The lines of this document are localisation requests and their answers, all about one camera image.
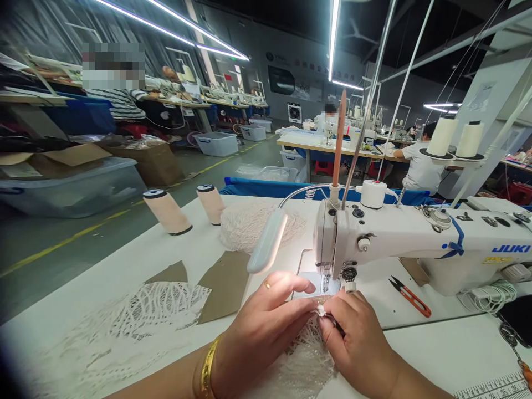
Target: cardboard piece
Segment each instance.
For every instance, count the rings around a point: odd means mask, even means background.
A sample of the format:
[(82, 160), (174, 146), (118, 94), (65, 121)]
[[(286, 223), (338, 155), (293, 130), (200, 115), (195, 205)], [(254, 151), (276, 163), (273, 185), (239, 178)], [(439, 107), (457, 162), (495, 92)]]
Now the cardboard piece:
[(148, 188), (168, 187), (185, 178), (168, 143), (142, 150), (108, 147), (102, 143), (99, 145), (113, 155), (137, 161), (135, 167)]
[(240, 310), (248, 285), (249, 254), (225, 251), (220, 259), (203, 275), (198, 285), (212, 291), (201, 311), (198, 324), (216, 320)]
[(399, 258), (399, 262), (420, 287), (431, 282), (430, 277), (418, 263), (417, 258)]
[(183, 265), (183, 261), (174, 263), (168, 266), (162, 272), (157, 273), (152, 278), (146, 280), (144, 284), (150, 284), (155, 282), (176, 282), (176, 283), (188, 283), (187, 269)]
[(93, 143), (60, 151), (0, 154), (0, 178), (43, 180), (64, 178), (102, 165), (111, 153)]

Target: yellow floor line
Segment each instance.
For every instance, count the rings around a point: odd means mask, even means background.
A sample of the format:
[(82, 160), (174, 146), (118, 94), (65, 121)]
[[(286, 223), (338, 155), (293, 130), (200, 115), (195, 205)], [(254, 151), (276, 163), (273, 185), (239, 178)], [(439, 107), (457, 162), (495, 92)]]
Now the yellow floor line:
[[(237, 155), (237, 154), (241, 154), (242, 152), (246, 152), (246, 151), (248, 151), (248, 150), (251, 150), (253, 147), (259, 145), (260, 143), (262, 143), (262, 142), (264, 142), (264, 141), (265, 141), (265, 140), (260, 141), (260, 142), (258, 142), (258, 143), (256, 143), (256, 144), (254, 144), (254, 145), (252, 145), (252, 146), (246, 148), (245, 150), (242, 150), (242, 151), (236, 153), (235, 155)], [(230, 160), (230, 159), (233, 158), (233, 157), (234, 157), (234, 155), (232, 155), (232, 156), (230, 156), (230, 157), (227, 157), (227, 158), (224, 158), (224, 159), (222, 159), (220, 162), (217, 162), (217, 163), (215, 163), (214, 165), (209, 166), (209, 167), (206, 167), (205, 169), (201, 170), (199, 173), (207, 172), (208, 170), (213, 169), (215, 166), (218, 166), (218, 165), (221, 165), (221, 164), (224, 163), (224, 162), (227, 162), (228, 160)], [(180, 181), (179, 183), (176, 183), (176, 184), (174, 184), (174, 185), (172, 185), (172, 186), (170, 186), (170, 187), (177, 187), (177, 186), (179, 186), (179, 185), (185, 183), (185, 182), (188, 181), (188, 180), (190, 180), (190, 179), (185, 179), (185, 180)], [(143, 199), (140, 200), (140, 201), (138, 201), (138, 202), (135, 202), (132, 206), (137, 206), (137, 205), (141, 205), (141, 204), (144, 204), (144, 200), (143, 200)], [(53, 245), (53, 246), (48, 247), (48, 248), (46, 248), (46, 249), (43, 249), (42, 251), (40, 251), (40, 252), (38, 252), (38, 253), (36, 253), (36, 254), (33, 254), (33, 255), (31, 255), (31, 256), (28, 256), (27, 258), (24, 258), (24, 259), (22, 259), (22, 260), (19, 260), (18, 262), (14, 263), (14, 264), (12, 264), (10, 267), (8, 267), (6, 270), (1, 271), (1, 272), (0, 272), (0, 278), (5, 277), (6, 275), (8, 275), (8, 274), (10, 274), (10, 273), (13, 273), (15, 270), (20, 269), (22, 266), (25, 266), (25, 265), (27, 265), (27, 264), (29, 264), (29, 263), (31, 263), (31, 262), (37, 260), (37, 259), (40, 259), (40, 258), (42, 258), (43, 256), (46, 256), (46, 255), (48, 255), (49, 253), (54, 252), (56, 249), (59, 249), (59, 248), (63, 247), (64, 245), (67, 245), (67, 244), (71, 243), (72, 241), (74, 241), (74, 240), (76, 240), (76, 239), (78, 239), (78, 238), (80, 238), (80, 237), (83, 237), (84, 235), (86, 235), (86, 234), (88, 234), (88, 233), (90, 233), (90, 232), (95, 231), (97, 228), (100, 228), (101, 226), (103, 226), (104, 224), (106, 224), (108, 221), (111, 221), (111, 220), (113, 220), (113, 219), (116, 219), (116, 218), (118, 218), (118, 217), (120, 217), (120, 216), (126, 214), (126, 213), (129, 212), (130, 210), (131, 210), (131, 209), (126, 209), (125, 211), (117, 212), (117, 213), (115, 213), (115, 214), (113, 214), (113, 215), (111, 215), (111, 216), (105, 218), (101, 223), (98, 223), (98, 224), (95, 224), (94, 226), (88, 227), (88, 228), (86, 228), (86, 229), (84, 229), (84, 230), (82, 230), (82, 231), (80, 231), (80, 232), (74, 234), (72, 237), (69, 237), (69, 238), (67, 238), (67, 239), (65, 239), (65, 240), (63, 240), (63, 241), (61, 241), (60, 243), (58, 243), (58, 244), (56, 244), (56, 245)]]

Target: hand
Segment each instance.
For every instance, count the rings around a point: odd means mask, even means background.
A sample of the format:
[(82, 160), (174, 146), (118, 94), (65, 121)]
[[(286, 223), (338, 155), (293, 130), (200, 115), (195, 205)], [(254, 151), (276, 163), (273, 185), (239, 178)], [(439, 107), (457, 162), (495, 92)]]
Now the hand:
[(257, 378), (297, 337), (318, 305), (312, 298), (284, 303), (293, 291), (308, 294), (316, 287), (289, 272), (270, 274), (251, 295), (224, 332), (214, 354), (211, 387), (217, 399), (234, 398)]
[(360, 291), (342, 289), (323, 305), (345, 332), (327, 318), (320, 327), (336, 367), (348, 383), (370, 399), (388, 399), (393, 393), (404, 360), (386, 341), (377, 315)]

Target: white lace fabric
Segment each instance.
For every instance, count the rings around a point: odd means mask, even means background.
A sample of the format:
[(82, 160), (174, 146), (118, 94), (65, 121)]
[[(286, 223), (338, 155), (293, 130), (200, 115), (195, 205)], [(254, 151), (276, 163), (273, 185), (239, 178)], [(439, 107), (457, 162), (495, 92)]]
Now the white lace fabric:
[(112, 393), (188, 344), (185, 330), (197, 323), (210, 292), (199, 285), (155, 282), (106, 303), (35, 360), (33, 397)]
[(318, 316), (315, 316), (244, 399), (313, 399), (334, 374), (334, 361), (325, 347)]
[[(253, 252), (259, 241), (268, 216), (278, 205), (268, 201), (247, 201), (228, 206), (222, 212), (220, 241), (233, 251)], [(286, 211), (287, 224), (284, 228), (280, 247), (301, 237), (306, 220), (297, 212)]]

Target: concrete floor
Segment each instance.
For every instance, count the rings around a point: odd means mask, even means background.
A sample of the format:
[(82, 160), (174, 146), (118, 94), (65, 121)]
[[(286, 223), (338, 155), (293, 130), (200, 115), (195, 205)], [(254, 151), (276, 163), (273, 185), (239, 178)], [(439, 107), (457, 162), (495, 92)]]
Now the concrete floor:
[[(274, 122), (272, 131), (278, 127), (280, 125)], [(269, 134), (267, 140), (249, 151), (245, 150), (255, 142), (244, 141), (238, 154), (219, 165), (215, 164), (224, 158), (206, 156), (196, 150), (178, 150), (175, 154), (185, 174), (215, 166), (169, 192), (183, 207), (196, 198), (198, 185), (210, 183), (221, 189), (225, 186), (224, 178), (235, 176), (242, 164), (282, 166), (277, 138), (277, 135)], [(0, 223), (0, 324), (154, 226), (157, 220), (148, 207), (135, 205), (140, 200), (140, 197), (133, 198), (83, 219), (34, 218), (17, 214), (3, 220)], [(36, 259), (28, 259), (36, 254)]]

